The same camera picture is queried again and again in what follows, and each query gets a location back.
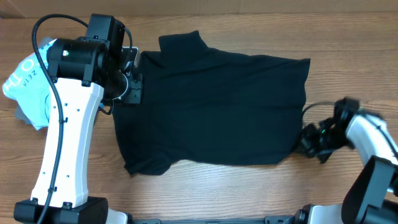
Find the black t-shirt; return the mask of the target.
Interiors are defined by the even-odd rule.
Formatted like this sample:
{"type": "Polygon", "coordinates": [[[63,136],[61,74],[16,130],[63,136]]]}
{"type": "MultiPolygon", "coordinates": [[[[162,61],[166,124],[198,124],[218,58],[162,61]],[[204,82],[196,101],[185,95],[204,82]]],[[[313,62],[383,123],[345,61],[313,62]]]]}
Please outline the black t-shirt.
{"type": "Polygon", "coordinates": [[[141,53],[144,96],[117,105],[114,127],[129,174],[162,175],[180,160],[271,165],[302,129],[310,60],[214,49],[199,32],[159,37],[141,53]]]}

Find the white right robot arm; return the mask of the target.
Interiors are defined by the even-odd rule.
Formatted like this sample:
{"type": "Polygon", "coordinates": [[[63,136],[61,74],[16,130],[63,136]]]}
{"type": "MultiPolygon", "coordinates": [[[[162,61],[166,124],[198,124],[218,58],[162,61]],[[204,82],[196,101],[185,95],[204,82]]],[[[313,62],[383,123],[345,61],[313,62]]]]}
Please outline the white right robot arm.
{"type": "Polygon", "coordinates": [[[337,150],[356,151],[363,165],[343,202],[309,204],[287,223],[397,223],[397,144],[381,115],[364,109],[358,100],[343,98],[334,104],[333,116],[304,127],[294,152],[325,163],[337,150]]]}

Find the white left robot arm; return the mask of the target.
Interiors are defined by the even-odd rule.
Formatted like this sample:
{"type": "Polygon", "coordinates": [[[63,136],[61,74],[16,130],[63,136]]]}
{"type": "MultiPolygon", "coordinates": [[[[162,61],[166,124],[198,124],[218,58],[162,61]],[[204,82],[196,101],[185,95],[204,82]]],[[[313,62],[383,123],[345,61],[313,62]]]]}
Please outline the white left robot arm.
{"type": "Polygon", "coordinates": [[[129,29],[113,16],[92,14],[86,34],[56,39],[45,56],[34,54],[50,86],[50,119],[44,156],[30,198],[17,202],[21,223],[132,223],[129,213],[91,197],[87,164],[97,112],[105,106],[138,105],[143,78],[133,70],[139,49],[125,47],[129,29]]]}

